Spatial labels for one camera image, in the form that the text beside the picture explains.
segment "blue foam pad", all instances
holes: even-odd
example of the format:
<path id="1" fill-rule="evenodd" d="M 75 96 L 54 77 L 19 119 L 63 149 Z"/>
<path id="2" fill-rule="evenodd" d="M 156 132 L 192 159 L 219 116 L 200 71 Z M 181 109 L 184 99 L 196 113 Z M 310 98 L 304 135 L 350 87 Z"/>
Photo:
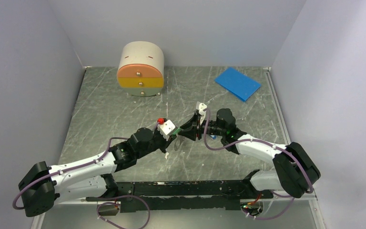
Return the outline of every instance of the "blue foam pad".
<path id="1" fill-rule="evenodd" d="M 233 68 L 225 70 L 215 81 L 244 102 L 261 86 Z"/>

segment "marble surface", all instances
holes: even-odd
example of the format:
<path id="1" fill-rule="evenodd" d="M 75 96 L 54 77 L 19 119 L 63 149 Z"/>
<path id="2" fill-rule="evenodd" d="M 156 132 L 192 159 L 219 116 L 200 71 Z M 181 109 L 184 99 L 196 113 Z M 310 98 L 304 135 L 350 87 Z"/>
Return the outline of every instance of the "marble surface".
<path id="1" fill-rule="evenodd" d="M 161 96 L 128 96 L 117 84 L 117 68 L 88 68 L 72 114 L 60 164 L 84 159 L 105 150 L 112 136 L 129 137 L 140 127 L 152 128 L 159 117 L 176 125 L 204 102 L 215 119 L 220 108 L 230 108 L 237 126 L 247 133 L 279 144 L 284 136 L 275 111 L 268 81 L 260 67 L 237 67 L 262 86 L 246 102 L 214 82 L 227 67 L 165 67 Z M 221 146 L 208 137 L 210 146 Z M 179 137 L 168 148 L 138 160 L 137 165 L 114 174 L 116 181 L 176 181 L 242 179 L 254 169 L 271 167 L 251 156 L 208 150 L 202 141 Z"/>

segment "purple cable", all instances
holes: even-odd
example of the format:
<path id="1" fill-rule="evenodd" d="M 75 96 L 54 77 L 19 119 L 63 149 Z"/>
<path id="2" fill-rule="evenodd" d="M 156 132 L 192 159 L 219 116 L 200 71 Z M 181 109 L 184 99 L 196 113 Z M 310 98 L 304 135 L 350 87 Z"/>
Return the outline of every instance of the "purple cable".
<path id="1" fill-rule="evenodd" d="M 276 193 L 276 192 L 274 192 L 274 191 L 271 191 L 271 190 L 270 190 L 270 192 L 271 192 L 271 193 L 273 193 L 274 195 L 278 196 L 278 197 L 281 197 L 281 198 L 288 198 L 288 197 L 292 197 L 292 196 L 290 196 L 290 195 L 288 195 L 288 196 L 280 195 L 280 194 L 278 194 L 278 193 Z"/>
<path id="2" fill-rule="evenodd" d="M 148 224 L 148 222 L 149 222 L 149 219 L 151 218 L 151 211 L 150 211 L 150 209 L 149 209 L 148 204 L 145 202 L 145 200 L 143 200 L 142 198 L 140 198 L 140 197 L 138 197 L 138 196 L 133 196 L 133 195 L 124 195 L 124 196 L 119 196 L 119 197 L 114 197 L 114 198 L 103 198 L 103 199 L 105 199 L 105 200 L 112 200 L 112 199 L 121 199 L 121 198 L 129 198 L 129 197 L 132 197 L 132 198 L 135 198 L 135 199 L 137 199 L 137 200 L 140 200 L 142 203 L 144 203 L 144 205 L 146 206 L 146 209 L 148 210 L 148 218 L 147 218 L 147 220 L 146 220 L 145 224 L 144 224 L 142 227 L 138 228 L 138 229 L 143 229 L 143 228 L 145 228 L 145 227 L 146 227 L 146 225 L 147 225 L 147 224 Z M 111 225 L 113 225 L 113 226 L 115 226 L 115 227 L 117 227 L 117 228 L 119 228 L 119 229 L 126 229 L 126 228 L 123 228 L 122 226 L 119 226 L 119 225 L 117 225 L 117 224 L 115 224 L 115 223 L 111 222 L 111 221 L 110 221 L 110 220 L 108 220 L 108 219 L 105 219 L 103 216 L 101 216 L 101 215 L 99 214 L 99 208 L 100 208 L 101 206 L 103 206 L 103 205 L 114 205 L 114 206 L 117 206 L 117 204 L 116 204 L 116 203 L 113 203 L 113 202 L 104 202 L 104 203 L 100 204 L 100 205 L 97 207 L 97 209 L 96 209 L 96 213 L 97 213 L 98 219 L 101 219 L 101 220 L 103 220 L 103 221 L 105 221 L 105 222 L 107 222 L 107 223 L 110 223 Z"/>
<path id="3" fill-rule="evenodd" d="M 275 215 L 275 216 L 271 216 L 271 217 L 266 217 L 266 218 L 263 218 L 263 217 L 256 217 L 256 218 L 254 218 L 254 219 L 256 219 L 256 220 L 271 220 L 271 219 L 276 219 L 276 218 L 278 218 L 278 217 L 280 217 L 280 216 L 282 216 L 290 207 L 291 207 L 291 205 L 294 203 L 294 197 L 290 200 L 290 203 L 288 203 L 288 205 L 280 212 L 280 213 L 278 213 L 277 215 Z"/>
<path id="4" fill-rule="evenodd" d="M 152 132 L 154 132 L 156 130 L 156 128 L 158 127 L 158 125 L 159 125 L 159 122 L 156 122 L 156 125 L 152 129 Z"/>
<path id="5" fill-rule="evenodd" d="M 211 111 L 209 108 L 205 108 L 204 109 L 206 112 L 207 112 L 207 119 L 206 119 L 206 122 L 205 122 L 205 127 L 204 127 L 204 132 L 203 132 L 203 136 L 204 136 L 204 144 L 205 146 L 210 149 L 210 150 L 221 150 L 221 149 L 225 149 L 225 148 L 228 148 L 230 146 L 233 146 L 235 144 L 238 144 L 240 142 L 251 142 L 252 140 L 251 139 L 242 139 L 242 140 L 238 140 L 238 141 L 235 141 L 235 142 L 232 142 L 232 143 L 229 143 L 227 144 L 226 146 L 223 146 L 223 147 L 220 147 L 220 148 L 211 148 L 208 144 L 207 144 L 207 138 L 205 137 L 207 135 L 207 127 L 208 127 L 208 123 L 210 122 L 210 116 L 211 116 Z M 268 145 L 270 147 L 273 147 L 273 144 L 269 143 L 269 142 L 266 142 L 266 141 L 263 141 L 263 140 L 260 140 L 260 139 L 253 139 L 254 142 L 260 142 L 260 143 L 263 143 L 265 145 Z M 306 174 L 304 168 L 302 168 L 301 166 L 301 163 L 296 159 L 296 157 L 294 157 L 290 152 L 286 151 L 285 149 L 282 149 L 280 147 L 276 147 L 277 150 L 280 150 L 282 151 L 283 153 L 287 154 L 299 167 L 302 175 L 304 175 L 305 177 L 305 180 L 306 182 L 308 183 L 308 186 L 309 186 L 309 191 L 307 190 L 306 193 L 313 193 L 314 191 L 314 187 L 312 186 L 312 182 L 311 180 L 309 179 L 308 175 Z"/>
<path id="6" fill-rule="evenodd" d="M 108 142 L 108 144 L 107 144 L 107 147 L 106 147 L 106 151 L 104 151 L 104 153 L 102 154 L 102 156 L 100 156 L 99 158 L 97 158 L 97 159 L 95 159 L 95 160 L 93 160 L 93 161 L 91 161 L 91 162 L 87 162 L 87 163 L 85 163 L 85 164 L 82 164 L 82 165 L 78 165 L 78 166 L 74 166 L 74 167 L 70 167 L 70 168 L 66 168 L 66 169 L 63 169 L 62 170 L 62 172 L 68 172 L 68 171 L 71 171 L 71 170 L 74 170 L 74 169 L 78 169 L 78 168 L 82 168 L 82 167 L 85 167 L 85 166 L 88 166 L 88 165 L 91 165 L 91 164 L 93 164 L 93 163 L 96 163 L 96 161 L 100 161 L 100 160 L 102 160 L 108 153 L 109 153 L 109 149 L 110 149 L 110 145 L 111 145 L 111 143 L 112 143 L 112 140 L 113 139 L 121 139 L 121 140 L 127 140 L 128 138 L 126 138 L 126 137 L 111 137 L 110 139 L 109 139 L 109 142 Z M 13 200 L 13 202 L 12 202 L 12 207 L 14 208 L 14 209 L 16 209 L 16 210 L 22 210 L 22 209 L 24 209 L 24 207 L 18 207 L 17 205 L 16 205 L 16 202 L 18 201 L 18 199 L 22 196 L 22 194 L 25 192 L 25 191 L 27 191 L 30 187 L 32 187 L 33 185 L 35 185 L 35 184 L 37 184 L 38 182 L 40 182 L 40 181 L 42 181 L 42 180 L 44 180 L 44 179 L 47 179 L 47 178 L 50 178 L 50 177 L 53 177 L 53 176 L 55 176 L 55 175 L 58 175 L 58 174 L 60 174 L 60 171 L 57 171 L 57 172 L 54 172 L 54 173 L 50 173 L 50 174 L 47 174 L 47 175 L 45 175 L 45 176 L 43 176 L 43 177 L 40 177 L 40 178 L 38 178 L 37 180 L 35 180 L 35 181 L 33 181 L 33 182 L 31 182 L 30 184 L 28 184 L 26 187 L 24 187 L 17 195 L 16 195 L 16 197 L 15 197 L 15 199 Z"/>

